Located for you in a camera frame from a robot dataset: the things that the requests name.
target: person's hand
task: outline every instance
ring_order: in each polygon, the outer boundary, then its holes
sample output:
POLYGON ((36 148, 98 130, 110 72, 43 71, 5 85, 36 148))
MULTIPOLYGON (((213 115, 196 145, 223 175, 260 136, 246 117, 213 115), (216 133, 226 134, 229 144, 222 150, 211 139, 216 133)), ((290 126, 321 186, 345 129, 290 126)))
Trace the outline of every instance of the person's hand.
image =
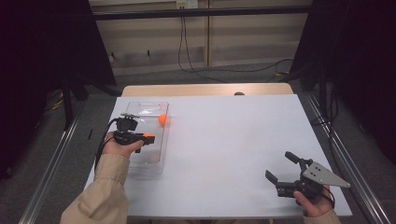
POLYGON ((143 141, 139 140, 135 143, 132 143, 131 145, 128 146, 122 146, 116 142, 113 138, 113 132, 107 133, 105 141, 108 142, 105 144, 105 147, 103 148, 102 154, 115 154, 115 155, 120 155, 123 157, 126 157, 129 159, 131 157, 131 154, 141 148, 143 146, 143 141))
MULTIPOLYGON (((322 194, 330 198, 329 186, 325 185, 323 187, 322 194)), ((293 195, 297 202, 305 208, 305 215, 307 217, 320 217, 332 210, 332 204, 321 195, 319 195, 314 201, 309 201, 300 191, 297 190, 293 192, 293 195)))

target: orange ball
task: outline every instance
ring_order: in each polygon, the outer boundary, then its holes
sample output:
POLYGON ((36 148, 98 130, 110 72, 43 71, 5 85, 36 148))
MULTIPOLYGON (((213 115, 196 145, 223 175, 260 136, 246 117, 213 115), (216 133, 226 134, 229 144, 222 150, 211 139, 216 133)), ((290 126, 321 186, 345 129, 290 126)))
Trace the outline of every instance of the orange ball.
POLYGON ((161 115, 158 117, 158 122, 160 122, 161 125, 165 125, 165 122, 166 122, 166 114, 161 114, 161 115))
POLYGON ((145 137, 151 137, 151 136, 154 136, 154 134, 152 134, 152 133, 143 133, 143 136, 145 136, 145 137))

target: white tabletop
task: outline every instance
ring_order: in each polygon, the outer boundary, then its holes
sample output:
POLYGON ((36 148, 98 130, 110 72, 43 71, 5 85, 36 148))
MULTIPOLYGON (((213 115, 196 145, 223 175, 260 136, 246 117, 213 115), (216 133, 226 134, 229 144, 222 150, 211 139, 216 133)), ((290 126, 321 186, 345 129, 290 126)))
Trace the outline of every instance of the white tabletop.
MULTIPOLYGON (((126 180, 130 216, 300 217, 294 199, 277 197, 265 170, 282 182, 299 179, 300 167, 285 158, 286 151, 330 168, 293 94, 120 97, 110 119, 130 102, 167 102, 171 116, 163 173, 129 174, 126 180)), ((331 190, 336 213, 351 216, 342 191, 331 190)))

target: clear plastic container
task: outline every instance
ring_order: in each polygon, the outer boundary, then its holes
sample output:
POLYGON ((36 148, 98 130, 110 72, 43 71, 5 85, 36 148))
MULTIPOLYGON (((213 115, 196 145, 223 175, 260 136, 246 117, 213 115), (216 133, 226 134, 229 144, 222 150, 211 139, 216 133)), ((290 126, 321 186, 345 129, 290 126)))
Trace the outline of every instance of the clear plastic container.
POLYGON ((140 153, 134 153, 130 159, 129 173, 158 175, 163 172, 166 151, 166 139, 170 117, 166 102, 131 102, 126 113, 133 114, 138 122, 135 133, 152 133, 153 144, 143 146, 140 153), (165 123, 160 123, 159 116, 165 115, 165 123))

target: beige sleeve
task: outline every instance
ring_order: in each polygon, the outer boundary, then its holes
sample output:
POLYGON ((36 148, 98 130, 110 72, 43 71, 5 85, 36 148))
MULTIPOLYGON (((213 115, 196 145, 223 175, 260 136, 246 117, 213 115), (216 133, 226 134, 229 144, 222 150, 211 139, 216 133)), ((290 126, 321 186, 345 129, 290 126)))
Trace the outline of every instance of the beige sleeve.
POLYGON ((126 223, 128 201, 123 184, 129 160, 102 155, 94 181, 64 210, 61 224, 126 223))
POLYGON ((341 221, 334 210, 330 210, 321 217, 304 217, 304 224, 341 224, 341 221))

